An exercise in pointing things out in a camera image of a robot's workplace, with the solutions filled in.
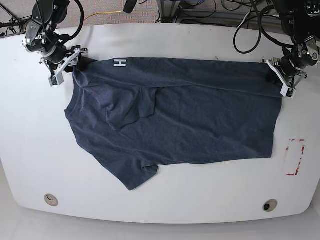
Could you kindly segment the red tape rectangle marking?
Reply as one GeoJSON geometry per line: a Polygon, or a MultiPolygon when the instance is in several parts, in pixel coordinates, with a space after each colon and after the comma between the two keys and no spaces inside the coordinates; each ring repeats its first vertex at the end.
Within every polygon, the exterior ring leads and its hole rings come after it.
{"type": "Polygon", "coordinates": [[[286,176],[296,176],[302,162],[306,140],[290,139],[285,149],[283,170],[286,176]]]}

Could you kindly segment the black tripod stand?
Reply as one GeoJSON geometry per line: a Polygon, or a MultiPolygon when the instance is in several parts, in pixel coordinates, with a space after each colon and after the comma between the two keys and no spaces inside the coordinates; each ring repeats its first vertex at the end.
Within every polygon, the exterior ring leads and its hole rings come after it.
{"type": "Polygon", "coordinates": [[[0,38],[13,37],[24,35],[26,33],[27,24],[32,19],[32,16],[16,17],[7,7],[0,4],[0,8],[10,16],[8,22],[0,23],[0,38]]]}

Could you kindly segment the dark blue T-shirt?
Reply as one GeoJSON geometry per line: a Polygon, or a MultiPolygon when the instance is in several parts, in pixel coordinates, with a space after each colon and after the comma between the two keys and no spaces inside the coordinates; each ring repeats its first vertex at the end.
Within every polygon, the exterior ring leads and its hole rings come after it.
{"type": "Polygon", "coordinates": [[[282,83],[265,63],[130,57],[72,77],[76,142],[130,191],[160,165],[272,156],[282,83]]]}

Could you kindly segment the aluminium frame base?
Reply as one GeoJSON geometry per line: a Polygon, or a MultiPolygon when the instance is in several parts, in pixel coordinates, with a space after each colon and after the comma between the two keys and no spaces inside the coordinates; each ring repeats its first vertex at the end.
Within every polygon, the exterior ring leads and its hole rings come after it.
{"type": "Polygon", "coordinates": [[[157,0],[159,12],[158,23],[180,24],[183,21],[183,14],[179,10],[180,0],[157,0]]]}

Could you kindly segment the black cylinder on floor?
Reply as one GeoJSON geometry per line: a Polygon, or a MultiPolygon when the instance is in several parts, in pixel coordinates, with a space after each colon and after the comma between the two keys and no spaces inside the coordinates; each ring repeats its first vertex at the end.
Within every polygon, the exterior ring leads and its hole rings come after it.
{"type": "Polygon", "coordinates": [[[138,0],[126,0],[124,7],[123,7],[123,12],[126,14],[131,14],[135,8],[137,2],[138,2],[138,0]]]}

